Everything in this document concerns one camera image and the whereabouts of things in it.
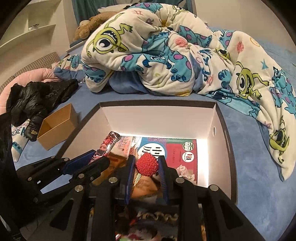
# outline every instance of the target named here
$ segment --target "open cardboard box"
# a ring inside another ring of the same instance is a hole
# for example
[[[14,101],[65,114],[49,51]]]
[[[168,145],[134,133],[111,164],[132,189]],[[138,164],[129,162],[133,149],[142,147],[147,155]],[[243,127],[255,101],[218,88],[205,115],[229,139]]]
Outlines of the open cardboard box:
[[[67,104],[43,120],[37,140],[44,149],[49,150],[66,140],[77,124],[77,114],[72,104]]]
[[[124,136],[196,139],[197,184],[216,184],[236,202],[234,155],[216,102],[161,99],[99,103],[72,132],[57,156],[73,159],[97,150],[110,131]]]

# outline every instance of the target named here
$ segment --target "brown teddy bear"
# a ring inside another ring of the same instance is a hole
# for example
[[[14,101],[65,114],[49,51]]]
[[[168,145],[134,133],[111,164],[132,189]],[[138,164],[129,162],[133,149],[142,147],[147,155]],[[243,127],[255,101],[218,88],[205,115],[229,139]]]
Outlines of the brown teddy bear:
[[[119,13],[110,11],[102,12],[96,16],[91,17],[89,20],[83,20],[80,22],[79,27],[76,29],[73,41],[78,39],[87,39],[89,35],[96,30],[101,24],[106,22],[109,18]]]

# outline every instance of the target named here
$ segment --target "bed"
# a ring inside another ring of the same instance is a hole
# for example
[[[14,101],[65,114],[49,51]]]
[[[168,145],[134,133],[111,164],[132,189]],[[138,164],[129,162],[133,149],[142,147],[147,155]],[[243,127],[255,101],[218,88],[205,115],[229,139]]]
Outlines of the bed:
[[[296,54],[266,41],[259,41],[266,52],[286,71],[296,86]],[[70,54],[79,54],[82,46],[73,48]],[[59,108],[72,103],[79,120],[99,102],[139,99],[188,99],[212,101],[192,93],[187,97],[154,96],[150,94],[118,94],[106,87],[100,93],[92,93],[83,83],[78,91]],[[261,136],[257,121],[222,103],[218,103],[224,116],[233,146],[238,185],[237,206],[267,241],[279,240],[296,213],[296,172],[282,182]],[[46,151],[39,142],[29,142],[15,167],[56,155],[63,143]],[[48,192],[68,182],[70,176],[61,176],[42,192]]]

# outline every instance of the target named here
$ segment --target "monsters inc blanket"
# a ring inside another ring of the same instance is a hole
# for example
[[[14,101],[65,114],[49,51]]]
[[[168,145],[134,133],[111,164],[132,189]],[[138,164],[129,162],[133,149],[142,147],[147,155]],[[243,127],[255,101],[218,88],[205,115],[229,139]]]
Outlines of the monsters inc blanket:
[[[113,71],[136,71],[150,91],[178,96],[194,91],[252,116],[268,129],[266,144],[283,179],[291,175],[295,91],[281,67],[249,35],[212,32],[184,9],[140,3],[101,25],[81,57],[86,83],[96,92]]]

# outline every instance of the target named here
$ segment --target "teal curtain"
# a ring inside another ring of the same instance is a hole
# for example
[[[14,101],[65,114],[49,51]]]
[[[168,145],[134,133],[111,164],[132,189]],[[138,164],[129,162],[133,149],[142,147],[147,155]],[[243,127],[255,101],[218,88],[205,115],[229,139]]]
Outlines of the teal curtain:
[[[98,8],[116,5],[116,0],[72,0],[77,25],[98,14]]]
[[[167,3],[178,5],[182,0],[139,0],[139,2]],[[186,0],[184,8],[192,12],[192,3],[194,0]],[[98,14],[98,8],[116,5],[116,0],[72,0],[73,10],[77,25],[82,20],[87,20]]]

